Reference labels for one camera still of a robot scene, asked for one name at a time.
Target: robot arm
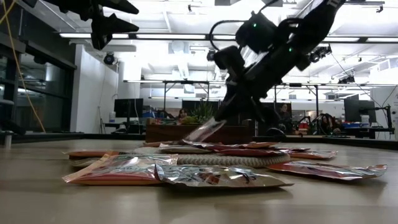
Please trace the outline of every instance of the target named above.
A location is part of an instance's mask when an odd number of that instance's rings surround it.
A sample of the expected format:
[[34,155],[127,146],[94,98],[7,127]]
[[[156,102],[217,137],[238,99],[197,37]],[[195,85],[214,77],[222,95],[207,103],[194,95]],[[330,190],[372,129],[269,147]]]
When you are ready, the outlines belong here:
[[[23,0],[28,6],[34,7],[37,0]],[[105,17],[103,7],[110,7],[122,12],[138,14],[139,10],[128,0],[45,0],[60,8],[60,11],[68,11],[79,14],[80,19],[91,22],[91,41],[95,49],[103,49],[111,40],[112,34],[138,31],[138,26],[118,19],[115,14]]]
[[216,121],[251,110],[257,120],[273,122],[274,117],[269,117],[259,99],[280,84],[292,68],[302,71],[310,65],[308,55],[328,35],[337,11],[345,2],[324,0],[303,19],[286,19],[278,27],[260,12],[252,13],[238,29],[236,41],[255,53],[267,54],[245,68],[239,48],[230,46],[215,53],[217,66],[229,72],[227,93],[215,116]]

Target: desk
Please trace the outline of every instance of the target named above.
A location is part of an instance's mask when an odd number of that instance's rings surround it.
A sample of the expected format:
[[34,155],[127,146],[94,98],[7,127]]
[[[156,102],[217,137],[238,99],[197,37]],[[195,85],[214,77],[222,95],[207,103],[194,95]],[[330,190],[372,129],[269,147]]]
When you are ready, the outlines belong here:
[[119,129],[121,124],[118,123],[104,123],[105,127]]
[[398,153],[331,144],[278,146],[337,150],[330,164],[387,164],[381,177],[335,182],[268,172],[291,187],[200,190],[141,186],[80,186],[61,177],[76,170],[62,151],[132,149],[142,141],[72,140],[14,144],[0,150],[1,223],[30,224],[319,224],[396,223]]
[[[109,128],[116,128],[119,129],[120,125],[122,125],[123,123],[105,123],[105,127],[109,127]],[[138,125],[137,123],[130,123],[129,125],[129,131],[128,133],[131,134],[140,134],[144,132],[144,126],[143,125]]]
[[376,132],[389,132],[388,128],[345,128],[343,131],[347,132],[347,135],[354,135],[356,138],[376,138]]

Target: white wall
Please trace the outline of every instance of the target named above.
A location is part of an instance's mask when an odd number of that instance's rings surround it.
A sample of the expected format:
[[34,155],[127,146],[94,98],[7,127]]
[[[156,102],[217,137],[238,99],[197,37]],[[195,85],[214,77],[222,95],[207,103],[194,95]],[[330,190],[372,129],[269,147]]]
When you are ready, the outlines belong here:
[[82,45],[76,47],[75,64],[78,69],[73,80],[70,130],[98,133],[100,111],[105,123],[113,111],[118,74],[87,53]]
[[[391,114],[392,127],[398,128],[398,89],[394,87],[382,87],[382,88],[373,88],[371,90],[372,98],[379,103],[381,106],[391,106],[391,113],[395,112],[395,114]],[[378,123],[383,127],[388,127],[386,114],[383,113],[382,110],[376,111],[376,119]],[[398,132],[390,136],[389,133],[376,133],[377,139],[387,139],[387,140],[398,140]]]

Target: computer monitor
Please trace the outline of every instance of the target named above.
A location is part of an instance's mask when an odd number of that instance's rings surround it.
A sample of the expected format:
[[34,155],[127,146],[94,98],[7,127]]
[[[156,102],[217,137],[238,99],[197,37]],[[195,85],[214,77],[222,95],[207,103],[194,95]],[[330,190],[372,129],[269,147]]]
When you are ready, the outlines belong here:
[[349,122],[361,122],[361,115],[369,115],[369,122],[376,123],[376,111],[363,109],[374,109],[374,102],[367,100],[344,100],[345,120]]
[[144,99],[117,99],[114,111],[117,118],[141,118]]

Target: orange snack bag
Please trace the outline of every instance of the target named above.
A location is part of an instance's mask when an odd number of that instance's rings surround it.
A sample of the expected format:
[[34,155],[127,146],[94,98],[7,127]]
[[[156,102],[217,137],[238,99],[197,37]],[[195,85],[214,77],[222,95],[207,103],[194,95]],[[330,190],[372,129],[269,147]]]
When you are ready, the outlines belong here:
[[107,152],[92,165],[63,178],[66,183],[86,185],[159,184],[155,165],[175,165],[177,155],[132,155]]

